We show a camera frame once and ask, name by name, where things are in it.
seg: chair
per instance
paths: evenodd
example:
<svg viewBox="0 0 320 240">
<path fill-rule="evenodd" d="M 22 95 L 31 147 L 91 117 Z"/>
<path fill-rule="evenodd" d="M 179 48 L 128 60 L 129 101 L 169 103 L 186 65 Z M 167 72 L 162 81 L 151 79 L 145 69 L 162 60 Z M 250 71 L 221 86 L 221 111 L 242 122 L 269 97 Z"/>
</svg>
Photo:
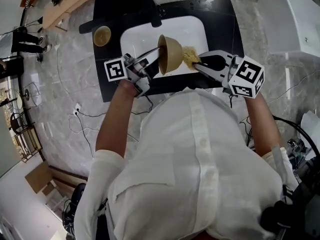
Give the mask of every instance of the chair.
<svg viewBox="0 0 320 240">
<path fill-rule="evenodd" d="M 13 132 L 17 135 L 23 133 L 26 129 L 28 129 L 28 125 L 24 122 L 23 115 L 25 112 L 22 113 L 12 113 L 10 116 L 10 124 Z"/>
</svg>

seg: gray marble surface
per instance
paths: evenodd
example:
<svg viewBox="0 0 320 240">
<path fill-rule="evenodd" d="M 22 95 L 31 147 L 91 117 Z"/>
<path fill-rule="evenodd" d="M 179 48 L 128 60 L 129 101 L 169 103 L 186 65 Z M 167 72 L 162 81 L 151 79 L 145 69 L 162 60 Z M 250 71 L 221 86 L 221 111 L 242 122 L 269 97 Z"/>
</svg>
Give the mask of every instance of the gray marble surface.
<svg viewBox="0 0 320 240">
<path fill-rule="evenodd" d="M 38 0 L 35 7 L 27 9 L 26 22 L 41 17 L 49 1 Z M 176 0 L 156 1 L 164 3 Z M 318 112 L 320 63 L 269 54 L 257 0 L 231 1 L 239 23 L 245 54 L 265 66 L 266 79 L 261 92 L 269 103 L 272 113 L 299 122 L 303 113 L 308 110 Z M 34 56 L 24 54 L 22 77 L 23 86 L 32 83 L 27 88 L 32 93 L 37 107 L 31 100 L 27 104 L 34 106 L 30 110 L 30 116 L 35 121 L 45 158 L 53 166 L 84 176 L 89 174 L 92 156 L 81 131 L 79 119 L 93 150 L 104 116 L 80 115 L 77 118 L 73 115 L 73 109 L 79 103 L 82 113 L 99 115 L 105 113 L 109 107 L 109 103 L 103 103 L 100 93 L 91 34 L 78 32 L 80 24 L 92 19 L 93 10 L 94 0 L 90 0 L 71 13 L 69 19 L 62 23 L 67 28 L 66 33 L 45 31 L 48 42 L 53 45 L 53 48 L 44 55 L 42 63 L 36 62 Z M 29 31 L 38 29 L 38 26 L 32 26 Z M 230 103 L 229 97 L 222 93 L 220 88 L 207 91 L 213 91 Z M 165 98 L 165 94 L 150 96 L 154 106 Z M 242 97 L 234 98 L 232 105 L 239 122 L 248 116 Z M 147 99 L 142 97 L 135 99 L 132 111 L 147 111 L 149 107 Z M 137 140 L 140 136 L 141 121 L 145 116 L 146 114 L 131 114 L 128 133 Z M 290 126 L 283 123 L 278 125 L 285 141 L 296 135 Z M 244 125 L 241 124 L 240 128 L 245 137 Z M 137 143 L 128 137 L 126 148 L 128 158 L 133 154 L 136 146 Z"/>
</svg>

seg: marble floor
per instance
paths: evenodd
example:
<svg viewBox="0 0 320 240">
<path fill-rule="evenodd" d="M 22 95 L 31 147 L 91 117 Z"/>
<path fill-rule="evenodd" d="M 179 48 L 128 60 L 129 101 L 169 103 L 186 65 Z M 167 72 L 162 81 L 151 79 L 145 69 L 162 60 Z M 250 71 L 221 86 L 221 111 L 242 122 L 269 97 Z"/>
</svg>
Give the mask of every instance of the marble floor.
<svg viewBox="0 0 320 240">
<path fill-rule="evenodd" d="M 27 9 L 25 22 L 40 18 L 45 5 L 50 0 L 38 0 L 35 7 Z M 164 3 L 175 0 L 156 0 Z M 269 103 L 272 113 L 284 119 L 299 122 L 308 110 L 320 109 L 320 63 L 301 59 L 285 58 L 268 53 L 268 43 L 264 33 L 262 19 L 257 9 L 257 0 L 231 0 L 242 37 L 244 53 L 265 66 L 265 83 L 262 94 Z M 74 11 L 64 22 L 66 33 L 46 31 L 52 50 L 45 54 L 43 62 L 24 54 L 24 74 L 22 86 L 30 90 L 35 104 L 30 116 L 35 121 L 35 128 L 43 146 L 43 155 L 50 165 L 83 176 L 89 174 L 92 162 L 91 151 L 81 131 L 79 119 L 73 115 L 77 103 L 87 115 L 99 115 L 107 111 L 109 103 L 103 103 L 93 51 L 91 34 L 79 34 L 80 24 L 92 20 L 94 0 Z M 38 26 L 29 31 L 37 31 Z M 227 103 L 229 97 L 221 89 L 213 92 Z M 154 106 L 163 101 L 165 94 L 149 97 Z M 239 122 L 248 116 L 243 98 L 234 98 L 233 109 Z M 135 99 L 134 112 L 147 111 L 150 107 L 145 97 Z M 139 139 L 140 125 L 146 114 L 131 114 L 128 133 Z M 80 116 L 92 150 L 98 129 L 103 120 L 100 117 Z M 285 141 L 296 135 L 287 125 L 279 123 Z M 246 137 L 244 125 L 240 128 Z M 130 156 L 136 148 L 136 141 L 128 137 L 126 154 Z"/>
</svg>

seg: black and white marker cube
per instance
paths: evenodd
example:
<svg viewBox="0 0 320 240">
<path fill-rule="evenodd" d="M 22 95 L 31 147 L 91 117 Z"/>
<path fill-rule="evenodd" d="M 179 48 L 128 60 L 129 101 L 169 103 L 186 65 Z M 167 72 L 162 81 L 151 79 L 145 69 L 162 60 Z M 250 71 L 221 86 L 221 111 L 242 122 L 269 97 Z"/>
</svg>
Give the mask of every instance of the black and white marker cube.
<svg viewBox="0 0 320 240">
<path fill-rule="evenodd" d="M 255 98 L 265 82 L 265 67 L 255 60 L 244 56 L 229 81 L 234 95 Z"/>
<path fill-rule="evenodd" d="M 128 78 L 122 57 L 105 61 L 104 69 L 109 82 Z"/>
</svg>

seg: small bowl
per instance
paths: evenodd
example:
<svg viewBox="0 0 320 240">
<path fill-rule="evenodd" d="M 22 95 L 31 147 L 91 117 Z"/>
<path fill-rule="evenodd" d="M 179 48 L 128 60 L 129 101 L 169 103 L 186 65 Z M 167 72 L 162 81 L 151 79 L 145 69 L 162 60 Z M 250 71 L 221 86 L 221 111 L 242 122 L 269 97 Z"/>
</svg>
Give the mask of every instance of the small bowl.
<svg viewBox="0 0 320 240">
<path fill-rule="evenodd" d="M 111 38 L 111 30 L 107 26 L 99 27 L 93 34 L 93 43 L 102 47 L 109 43 Z"/>
<path fill-rule="evenodd" d="M 158 47 L 164 48 L 163 55 L 158 59 L 160 72 L 164 75 L 179 68 L 184 58 L 181 44 L 162 34 L 158 40 Z"/>
</svg>

